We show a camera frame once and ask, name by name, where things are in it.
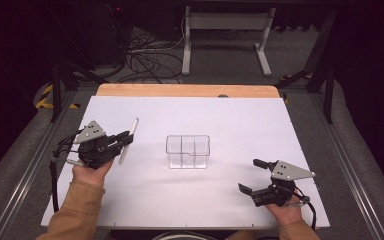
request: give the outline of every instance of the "transparent divided box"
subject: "transparent divided box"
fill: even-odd
[[[207,168],[210,137],[206,135],[170,135],[166,139],[169,168]]]

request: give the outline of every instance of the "human hand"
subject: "human hand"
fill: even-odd
[[[74,166],[73,167],[73,180],[82,181],[98,187],[104,187],[105,176],[110,170],[114,159],[103,164],[98,169]]]
[[[287,204],[299,203],[298,197],[295,195],[292,196],[291,200]],[[288,207],[282,206],[278,207],[276,204],[266,205],[266,208],[273,214],[276,218],[277,223],[280,227],[284,227],[291,223],[302,220],[301,207]]]

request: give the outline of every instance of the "white paper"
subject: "white paper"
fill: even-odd
[[[95,96],[81,126],[96,120],[107,135],[129,130],[140,119],[124,164],[107,175],[99,227],[111,229],[268,229],[277,227],[265,207],[255,207],[238,183],[254,191],[267,188],[270,171],[253,159],[282,160],[308,169],[282,99]],[[169,169],[168,135],[210,136],[207,169]],[[77,160],[76,154],[70,159]],[[58,181],[60,204],[72,179],[66,164]],[[310,196],[317,227],[328,227],[313,179],[295,181]],[[303,207],[311,224],[312,213]],[[47,226],[52,202],[43,216]]]

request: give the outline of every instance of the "metal bracket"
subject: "metal bracket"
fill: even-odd
[[[93,120],[82,130],[73,143],[80,144],[104,136],[106,136],[104,129]]]
[[[272,171],[272,178],[293,181],[297,179],[315,177],[314,172],[305,170],[287,162],[278,161]]]
[[[80,160],[79,161],[74,161],[74,160],[71,160],[71,159],[67,159],[67,163],[75,165],[75,166],[80,166],[80,167],[84,167],[85,166],[85,164],[83,162],[81,162]]]

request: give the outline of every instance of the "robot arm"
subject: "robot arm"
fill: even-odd
[[[292,164],[282,161],[276,161],[274,163],[267,163],[259,159],[254,159],[254,165],[271,171],[271,181],[266,189],[253,191],[251,188],[246,187],[240,183],[239,190],[250,196],[254,201],[256,207],[276,204],[277,206],[283,206],[287,203],[295,194],[295,182],[294,180],[315,177],[314,172],[299,168]],[[301,205],[304,205],[310,201],[308,196],[300,198]]]
[[[67,163],[97,169],[120,155],[122,149],[133,142],[133,136],[129,131],[107,136],[96,121],[91,121],[73,141],[80,144],[80,161],[67,159]]]

